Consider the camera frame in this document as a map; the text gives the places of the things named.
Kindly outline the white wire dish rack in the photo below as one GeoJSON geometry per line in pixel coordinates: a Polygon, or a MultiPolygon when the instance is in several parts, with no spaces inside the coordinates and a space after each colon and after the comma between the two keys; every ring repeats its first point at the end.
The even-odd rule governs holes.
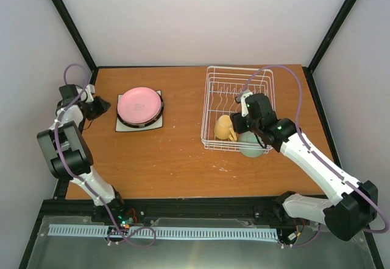
{"type": "MultiPolygon", "coordinates": [[[[222,115],[231,115],[241,111],[241,105],[235,98],[243,88],[254,94],[268,96],[275,110],[274,73],[270,69],[261,72],[256,68],[228,66],[209,66],[205,81],[204,110],[202,116],[201,141],[205,149],[224,152],[239,152],[238,141],[220,140],[214,135],[214,126],[222,115]]],[[[264,154],[272,150],[269,145],[264,154]]]]}

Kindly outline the yellow ceramic mug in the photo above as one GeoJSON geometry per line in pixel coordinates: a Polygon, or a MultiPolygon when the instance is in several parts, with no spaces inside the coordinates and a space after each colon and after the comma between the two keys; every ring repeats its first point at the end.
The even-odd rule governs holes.
{"type": "Polygon", "coordinates": [[[233,123],[229,115],[222,115],[214,125],[214,135],[220,140],[237,141],[233,123]]]}

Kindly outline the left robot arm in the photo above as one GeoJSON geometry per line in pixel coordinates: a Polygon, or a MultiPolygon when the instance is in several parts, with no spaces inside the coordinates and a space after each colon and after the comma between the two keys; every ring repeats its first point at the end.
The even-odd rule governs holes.
{"type": "Polygon", "coordinates": [[[94,168],[94,160],[80,127],[110,108],[110,103],[95,96],[94,85],[66,84],[59,88],[54,123],[37,134],[37,141],[50,172],[56,179],[70,181],[93,200],[95,214],[120,222],[127,207],[119,192],[105,182],[94,168]]]}

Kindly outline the green ceramic bowl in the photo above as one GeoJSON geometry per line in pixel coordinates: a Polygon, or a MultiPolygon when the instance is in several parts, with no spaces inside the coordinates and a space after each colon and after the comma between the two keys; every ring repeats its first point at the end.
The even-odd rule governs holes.
{"type": "Polygon", "coordinates": [[[238,145],[239,152],[249,158],[257,158],[266,151],[263,142],[250,131],[238,136],[238,145]]]}

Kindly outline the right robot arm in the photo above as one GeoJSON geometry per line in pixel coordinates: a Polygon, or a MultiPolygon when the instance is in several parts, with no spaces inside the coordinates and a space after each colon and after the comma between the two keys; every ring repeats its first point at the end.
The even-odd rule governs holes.
{"type": "Polygon", "coordinates": [[[284,213],[325,225],[337,238],[348,241],[377,216],[378,189],[343,171],[320,152],[290,119],[279,119],[263,93],[245,91],[236,102],[239,113],[231,114],[233,129],[258,136],[297,164],[323,191],[325,199],[286,192],[281,199],[284,213]]]}

